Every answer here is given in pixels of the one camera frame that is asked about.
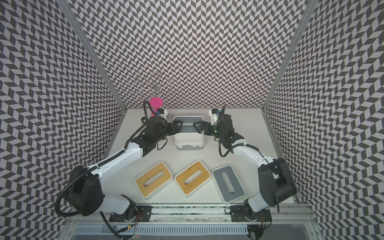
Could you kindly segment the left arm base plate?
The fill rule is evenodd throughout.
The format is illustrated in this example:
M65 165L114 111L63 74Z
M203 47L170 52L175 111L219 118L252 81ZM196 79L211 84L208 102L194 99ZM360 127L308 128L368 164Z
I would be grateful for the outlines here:
M152 214L152 206L133 206L129 208L121 215L111 213L109 221L112 223L135 223L135 222L149 222Z

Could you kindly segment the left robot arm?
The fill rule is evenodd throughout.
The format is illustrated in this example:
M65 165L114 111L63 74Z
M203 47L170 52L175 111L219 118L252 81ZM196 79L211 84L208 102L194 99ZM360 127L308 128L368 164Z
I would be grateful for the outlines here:
M124 170L133 166L158 146L158 142L178 134L182 121L167 122L160 116L147 119L125 142L121 150L88 167L78 166L70 173L69 182L59 193L55 212L61 217L89 216L95 212L123 214L132 205L126 196L108 190Z

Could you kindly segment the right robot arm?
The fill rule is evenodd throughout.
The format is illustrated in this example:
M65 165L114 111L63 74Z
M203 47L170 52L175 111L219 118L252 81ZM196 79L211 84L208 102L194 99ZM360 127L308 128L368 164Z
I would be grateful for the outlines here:
M225 114L224 110L211 114L210 123L200 121L193 123L193 127L199 134L218 139L219 154L222 158L235 154L258 171L259 192L244 201L245 216L248 220L265 220L270 207L279 208L280 203L298 192L287 161L265 156L259 148L248 143L243 136L235 132L232 118Z

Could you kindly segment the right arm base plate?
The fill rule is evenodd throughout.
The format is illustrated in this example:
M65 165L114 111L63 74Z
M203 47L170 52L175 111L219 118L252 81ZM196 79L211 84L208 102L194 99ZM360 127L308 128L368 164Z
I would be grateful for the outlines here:
M225 213L231 217L232 222L260 222L269 223L272 221L272 214L269 209L254 212L244 206L229 206Z

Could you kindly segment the all white tissue box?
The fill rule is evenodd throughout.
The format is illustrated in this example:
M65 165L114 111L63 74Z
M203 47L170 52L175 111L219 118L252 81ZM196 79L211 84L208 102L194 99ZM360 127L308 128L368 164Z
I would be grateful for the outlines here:
M178 143L175 143L176 147L178 150L201 150L204 148L204 143L205 142L201 142L201 143L195 143L195 144L178 144Z

